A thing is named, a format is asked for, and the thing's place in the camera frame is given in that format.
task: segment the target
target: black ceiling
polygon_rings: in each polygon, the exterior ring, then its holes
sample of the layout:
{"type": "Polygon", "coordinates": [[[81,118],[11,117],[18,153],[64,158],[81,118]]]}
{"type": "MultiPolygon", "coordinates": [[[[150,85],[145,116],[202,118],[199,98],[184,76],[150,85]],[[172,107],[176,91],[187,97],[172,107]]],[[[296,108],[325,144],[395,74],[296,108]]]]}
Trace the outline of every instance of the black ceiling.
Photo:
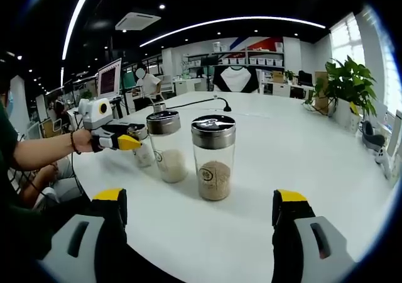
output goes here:
{"type": "Polygon", "coordinates": [[[271,20],[247,20],[194,28],[168,36],[143,48],[139,44],[169,31],[213,19],[233,16],[285,16],[303,19],[331,27],[351,11],[362,8],[362,0],[87,0],[79,16],[62,62],[65,35],[78,0],[3,0],[3,24],[0,31],[1,48],[23,56],[17,62],[19,74],[26,80],[29,97],[40,93],[34,78],[50,91],[60,85],[60,68],[65,67],[65,81],[72,73],[97,68],[108,63],[104,46],[124,50],[130,62],[161,52],[161,46],[175,47],[185,43],[232,36],[293,36],[315,42],[328,29],[271,20]],[[158,6],[163,3],[166,9],[158,6]],[[122,33],[114,26],[128,12],[137,11],[161,16],[162,19],[143,31],[122,33]]]}

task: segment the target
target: potted plant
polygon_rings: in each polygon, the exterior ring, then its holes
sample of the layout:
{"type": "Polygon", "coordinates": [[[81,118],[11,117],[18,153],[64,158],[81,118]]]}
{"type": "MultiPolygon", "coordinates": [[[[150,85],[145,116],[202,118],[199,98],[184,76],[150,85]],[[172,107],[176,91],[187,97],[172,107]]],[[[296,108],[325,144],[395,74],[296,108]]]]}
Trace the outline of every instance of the potted plant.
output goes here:
{"type": "Polygon", "coordinates": [[[295,73],[291,70],[285,71],[285,77],[288,80],[289,84],[293,84],[293,78],[295,76],[295,73]]]}
{"type": "Polygon", "coordinates": [[[325,64],[328,84],[325,85],[324,79],[317,79],[313,97],[316,99],[328,98],[328,105],[334,102],[333,117],[342,126],[349,125],[350,106],[353,104],[361,108],[365,117],[370,114],[377,115],[376,109],[371,103],[371,99],[376,99],[376,94],[372,89],[375,80],[371,76],[370,70],[362,64],[357,64],[349,56],[344,64],[338,60],[335,61],[339,67],[330,62],[325,64]]]}

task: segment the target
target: hand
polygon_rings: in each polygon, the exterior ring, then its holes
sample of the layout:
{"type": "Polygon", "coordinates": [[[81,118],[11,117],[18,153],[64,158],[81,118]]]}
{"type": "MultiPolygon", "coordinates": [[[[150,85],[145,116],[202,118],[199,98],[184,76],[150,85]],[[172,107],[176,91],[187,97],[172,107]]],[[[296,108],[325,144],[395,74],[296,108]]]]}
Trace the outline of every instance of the hand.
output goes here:
{"type": "Polygon", "coordinates": [[[79,129],[73,133],[74,145],[79,152],[92,152],[91,139],[92,135],[88,130],[79,129]]]}
{"type": "Polygon", "coordinates": [[[58,174],[58,167],[51,164],[40,169],[37,176],[40,178],[41,186],[45,187],[50,182],[56,180],[57,174],[58,174]]]}

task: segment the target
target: glass jar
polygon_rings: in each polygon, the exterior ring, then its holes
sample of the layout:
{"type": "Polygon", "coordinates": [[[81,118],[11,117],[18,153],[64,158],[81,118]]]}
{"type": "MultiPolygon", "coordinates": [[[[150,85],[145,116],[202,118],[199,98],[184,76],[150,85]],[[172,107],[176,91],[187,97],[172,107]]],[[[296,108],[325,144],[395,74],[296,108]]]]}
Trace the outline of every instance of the glass jar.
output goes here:
{"type": "Polygon", "coordinates": [[[139,168],[149,167],[154,161],[151,139],[145,125],[134,125],[129,129],[129,135],[141,142],[141,148],[133,150],[134,160],[139,168]]]}
{"type": "Polygon", "coordinates": [[[177,111],[166,110],[153,113],[146,118],[149,135],[161,177],[174,183],[187,175],[185,156],[180,134],[180,117],[177,111]]]}
{"type": "Polygon", "coordinates": [[[223,115],[193,120],[192,136],[198,192],[208,200],[221,200],[231,191],[236,122],[223,115]]]}

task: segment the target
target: table surface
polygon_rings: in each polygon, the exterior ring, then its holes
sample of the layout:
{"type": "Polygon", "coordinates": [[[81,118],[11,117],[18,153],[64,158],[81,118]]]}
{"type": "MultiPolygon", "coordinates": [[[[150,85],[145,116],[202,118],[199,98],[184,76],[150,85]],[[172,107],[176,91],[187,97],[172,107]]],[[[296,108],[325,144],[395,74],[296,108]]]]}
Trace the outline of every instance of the table surface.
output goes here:
{"type": "MultiPolygon", "coordinates": [[[[211,98],[189,92],[167,106],[211,98]]],[[[275,189],[303,194],[326,217],[360,260],[386,221],[396,188],[357,136],[287,97],[220,92],[221,100],[178,109],[187,178],[160,179],[155,164],[134,165],[132,152],[104,150],[74,156],[74,169],[89,197],[123,187],[128,196],[128,243],[160,269],[184,282],[270,282],[275,189]],[[232,190],[208,202],[198,195],[190,123],[205,114],[226,114],[237,125],[232,190]]],[[[126,120],[145,123],[146,108],[126,120]]]]}

